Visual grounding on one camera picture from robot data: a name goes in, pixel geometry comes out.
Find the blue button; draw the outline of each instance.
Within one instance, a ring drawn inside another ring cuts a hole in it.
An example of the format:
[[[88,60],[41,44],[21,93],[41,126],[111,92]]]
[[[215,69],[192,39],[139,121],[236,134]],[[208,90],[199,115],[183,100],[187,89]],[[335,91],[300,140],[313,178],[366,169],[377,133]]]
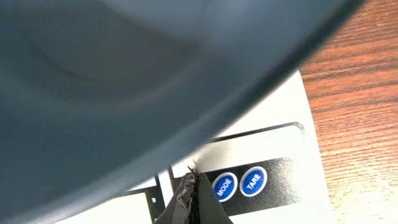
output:
[[[259,194],[267,183],[267,172],[262,167],[253,167],[244,173],[239,188],[246,197]]]
[[[235,174],[225,172],[214,180],[212,187],[217,199],[220,202],[225,202],[235,194],[238,188],[238,179]]]

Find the tare button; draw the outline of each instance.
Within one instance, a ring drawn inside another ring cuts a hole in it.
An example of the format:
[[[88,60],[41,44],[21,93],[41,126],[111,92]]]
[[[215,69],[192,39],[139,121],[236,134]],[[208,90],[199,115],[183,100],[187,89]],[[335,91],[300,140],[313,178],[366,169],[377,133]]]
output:
[[[259,194],[267,183],[267,172],[262,167],[253,167],[244,173],[239,188],[246,197]]]

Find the brown wooden surface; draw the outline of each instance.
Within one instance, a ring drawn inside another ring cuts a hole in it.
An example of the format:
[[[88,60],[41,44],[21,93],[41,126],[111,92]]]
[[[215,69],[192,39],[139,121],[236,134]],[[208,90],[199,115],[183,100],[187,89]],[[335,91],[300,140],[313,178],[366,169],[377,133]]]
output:
[[[398,223],[398,0],[365,4],[301,67],[340,223]]]

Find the wood grain surface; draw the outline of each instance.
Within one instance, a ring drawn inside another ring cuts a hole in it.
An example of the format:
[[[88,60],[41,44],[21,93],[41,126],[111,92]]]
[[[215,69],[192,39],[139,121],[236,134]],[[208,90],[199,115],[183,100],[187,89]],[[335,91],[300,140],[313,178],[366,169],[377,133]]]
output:
[[[340,223],[398,223],[398,1],[369,1],[301,67]]]

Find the digital scale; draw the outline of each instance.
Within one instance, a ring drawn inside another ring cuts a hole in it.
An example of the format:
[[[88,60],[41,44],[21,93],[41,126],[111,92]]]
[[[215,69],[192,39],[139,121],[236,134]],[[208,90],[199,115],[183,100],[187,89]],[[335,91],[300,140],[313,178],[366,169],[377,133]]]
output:
[[[235,224],[335,222],[310,107],[297,71],[232,126],[168,170],[59,223],[152,223],[188,167],[208,176]]]

